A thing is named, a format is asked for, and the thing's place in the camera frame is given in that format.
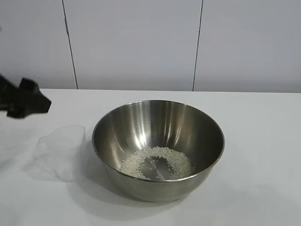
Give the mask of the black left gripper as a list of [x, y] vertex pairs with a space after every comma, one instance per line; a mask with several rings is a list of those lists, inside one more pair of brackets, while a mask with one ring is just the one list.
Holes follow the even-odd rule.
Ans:
[[38, 84], [27, 78], [22, 78], [19, 89], [25, 93], [25, 111], [17, 106], [16, 98], [19, 94], [18, 87], [0, 75], [0, 111], [6, 112], [6, 116], [14, 119], [23, 119], [26, 113], [48, 113], [52, 104], [39, 89]]

